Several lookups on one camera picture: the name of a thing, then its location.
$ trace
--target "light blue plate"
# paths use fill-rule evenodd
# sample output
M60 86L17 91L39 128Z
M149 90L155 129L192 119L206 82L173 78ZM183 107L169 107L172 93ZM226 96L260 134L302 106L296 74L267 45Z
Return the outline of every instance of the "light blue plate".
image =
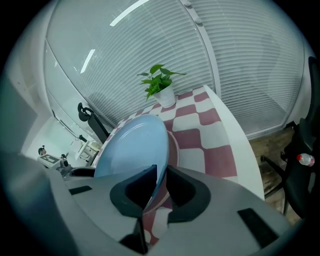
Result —
M141 115L125 124L109 141L100 156L94 177L157 165L156 192L165 176L168 158L165 124L155 115Z

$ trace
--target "chair leg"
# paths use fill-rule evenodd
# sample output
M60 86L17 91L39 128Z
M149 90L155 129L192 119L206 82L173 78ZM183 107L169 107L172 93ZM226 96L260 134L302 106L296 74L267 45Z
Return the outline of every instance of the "chair leg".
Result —
M274 193L278 192L280 189L283 188L283 183L281 182L280 184L278 184L277 186L275 186L274 189L272 189L271 191L269 191L268 193L266 193L264 195L264 198L267 199L268 197L272 196Z
M260 160L261 162L266 161L275 170L275 172L280 175L281 178L285 176L285 171L281 169L278 165L276 165L274 162L272 162L268 157L262 155Z
M283 215L284 216L286 216L286 214L287 214L288 206L289 206L288 199L287 199L286 195L284 195L284 205L283 205Z

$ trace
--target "desk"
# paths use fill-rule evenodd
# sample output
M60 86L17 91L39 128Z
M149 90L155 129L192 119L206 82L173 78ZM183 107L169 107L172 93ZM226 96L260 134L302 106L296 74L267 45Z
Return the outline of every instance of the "desk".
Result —
M259 167L249 141L235 117L208 86L178 95L172 107L162 108L157 103L127 116L111 132L101 152L121 127L145 114L159 116L174 137L178 166L239 183L264 200ZM97 166L100 155L93 167ZM147 242L154 245L166 231L171 209L171 201L167 199L157 210L144 214Z

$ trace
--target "white flower pot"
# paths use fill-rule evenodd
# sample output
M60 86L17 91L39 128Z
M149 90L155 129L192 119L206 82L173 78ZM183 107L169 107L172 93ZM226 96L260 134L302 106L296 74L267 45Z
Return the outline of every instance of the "white flower pot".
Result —
M169 85L167 88L152 95L164 108L170 108L176 103L176 98L172 86Z

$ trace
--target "window blind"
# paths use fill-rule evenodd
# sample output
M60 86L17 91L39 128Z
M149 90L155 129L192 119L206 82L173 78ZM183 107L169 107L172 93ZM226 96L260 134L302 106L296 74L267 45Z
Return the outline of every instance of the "window blind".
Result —
M70 82L57 62L57 59L47 42L45 42L44 45L43 71L47 96L52 110L57 112L59 118L61 118L70 127L73 126L73 123L77 124L87 134L99 142L98 137L90 128L88 122L81 121L78 115L78 104L80 102L83 106L91 106L88 106L88 103ZM100 120L106 130L111 133L113 127L106 123L102 118L100 118Z
M187 73L172 76L176 94L203 85L214 89L203 41L180 2L145 1L111 26L136 2L60 1L47 32L48 44L72 84L114 125L156 102L152 97L146 101L146 86L139 85L143 77L137 76L155 64Z
M244 132L282 126L304 67L301 32L268 0L190 0L216 57L222 101Z

